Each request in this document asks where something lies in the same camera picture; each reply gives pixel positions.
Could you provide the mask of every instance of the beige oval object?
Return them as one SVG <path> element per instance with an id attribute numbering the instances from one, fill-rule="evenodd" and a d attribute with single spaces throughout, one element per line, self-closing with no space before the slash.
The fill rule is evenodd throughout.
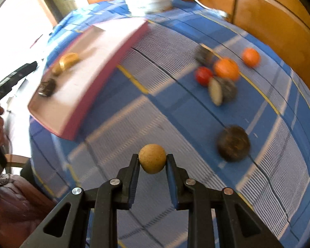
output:
<path id="1" fill-rule="evenodd" d="M 60 67 L 63 71 L 68 70 L 79 61 L 77 53 L 68 53 L 60 58 Z"/>
<path id="2" fill-rule="evenodd" d="M 139 152 L 139 162 L 146 173 L 159 173 L 164 168 L 166 161 L 165 150 L 158 144 L 145 145 Z"/>
<path id="3" fill-rule="evenodd" d="M 62 69 L 59 63 L 56 63 L 53 67 L 52 67 L 52 74 L 55 76 L 59 76 L 62 73 Z"/>

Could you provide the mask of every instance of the orange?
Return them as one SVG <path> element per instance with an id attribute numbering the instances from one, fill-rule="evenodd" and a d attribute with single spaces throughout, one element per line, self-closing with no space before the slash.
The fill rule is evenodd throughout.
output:
<path id="1" fill-rule="evenodd" d="M 237 63 L 229 58 L 223 58 L 215 62 L 213 69 L 217 76 L 222 78 L 229 78 L 237 81 L 240 77 L 239 66 Z"/>
<path id="2" fill-rule="evenodd" d="M 260 54 L 252 48 L 246 48 L 242 53 L 243 62 L 249 67 L 256 67 L 260 63 Z"/>

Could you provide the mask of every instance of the blue tablecloth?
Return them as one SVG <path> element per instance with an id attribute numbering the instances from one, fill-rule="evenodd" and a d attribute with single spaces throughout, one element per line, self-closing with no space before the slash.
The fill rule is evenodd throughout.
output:
<path id="1" fill-rule="evenodd" d="M 285 247 L 300 247 L 310 235 L 309 89 L 252 35 L 194 3 L 173 3 L 171 11 L 147 16 L 149 32 L 99 93 L 75 141 L 50 134 L 31 118 L 37 182 L 60 200 L 73 187 L 100 186 L 142 146 L 157 143 L 192 178 L 218 190 L 234 188 Z M 47 66 L 90 25 L 128 13 L 124 0 L 71 12 L 51 35 Z M 234 102 L 216 107 L 195 81 L 200 43 L 239 64 Z M 255 70 L 240 59 L 249 46 L 261 54 Z M 251 141 L 250 157 L 239 163 L 226 163 L 216 151 L 216 136 L 230 124 L 243 127 Z M 187 219 L 171 205 L 165 172 L 141 170 L 132 209 L 118 212 L 119 244 L 186 247 Z"/>

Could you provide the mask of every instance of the tablecloth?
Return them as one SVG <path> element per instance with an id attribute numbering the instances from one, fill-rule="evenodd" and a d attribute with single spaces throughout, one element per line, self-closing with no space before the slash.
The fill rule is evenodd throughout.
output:
<path id="1" fill-rule="evenodd" d="M 309 89 L 252 35 L 195 3 L 173 0 L 173 6 L 146 16 L 149 31 L 117 66 L 74 141 L 30 119 L 37 182 L 59 201 L 73 187 L 87 190 L 114 178 L 133 153 L 157 143 L 207 187 L 234 188 L 284 247 L 301 247 L 310 235 Z M 123 17 L 130 17 L 124 0 L 71 12 L 51 34 L 47 67 L 90 25 Z M 238 63 L 235 101 L 216 107 L 195 81 L 201 43 Z M 240 59 L 245 47 L 261 55 L 255 70 Z M 250 156 L 238 163 L 226 163 L 216 151 L 218 133 L 231 124 L 243 127 L 251 142 Z M 165 171 L 141 170 L 132 209 L 118 212 L 119 244 L 186 247 L 187 221 L 188 213 L 170 202 Z"/>

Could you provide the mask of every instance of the red tomato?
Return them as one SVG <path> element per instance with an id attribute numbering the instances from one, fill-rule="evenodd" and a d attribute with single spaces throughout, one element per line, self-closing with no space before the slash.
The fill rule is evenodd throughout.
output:
<path id="1" fill-rule="evenodd" d="M 196 81 L 204 87 L 208 86 L 211 77 L 213 77 L 213 73 L 207 67 L 199 67 L 195 71 Z"/>

